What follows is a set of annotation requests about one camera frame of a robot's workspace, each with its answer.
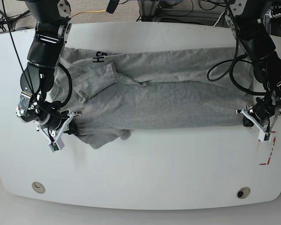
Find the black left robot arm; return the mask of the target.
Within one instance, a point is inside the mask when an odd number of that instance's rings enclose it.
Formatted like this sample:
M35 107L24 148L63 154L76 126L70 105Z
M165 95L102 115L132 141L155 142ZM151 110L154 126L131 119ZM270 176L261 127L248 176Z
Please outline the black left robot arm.
M249 110L249 115L257 122L269 120L281 109L281 59L276 46L263 25L263 17L269 10L271 0L227 0L228 16L235 30L237 43L245 52L232 62L248 58L253 66L253 75L265 89L254 92L239 85L233 68L229 71L232 83L241 91L256 96L256 104Z

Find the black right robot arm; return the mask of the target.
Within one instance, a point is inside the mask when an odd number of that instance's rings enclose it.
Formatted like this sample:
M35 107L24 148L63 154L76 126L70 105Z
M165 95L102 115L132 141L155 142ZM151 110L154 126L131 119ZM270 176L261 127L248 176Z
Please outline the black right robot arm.
M70 100L72 78L59 59L71 29L71 7L67 0L27 0L25 3L37 23L27 67L20 78L22 91L16 113L23 122L37 122L41 128L57 132L70 120L67 112L59 110ZM64 102L49 103L46 94L53 88L56 67L66 74L69 90Z

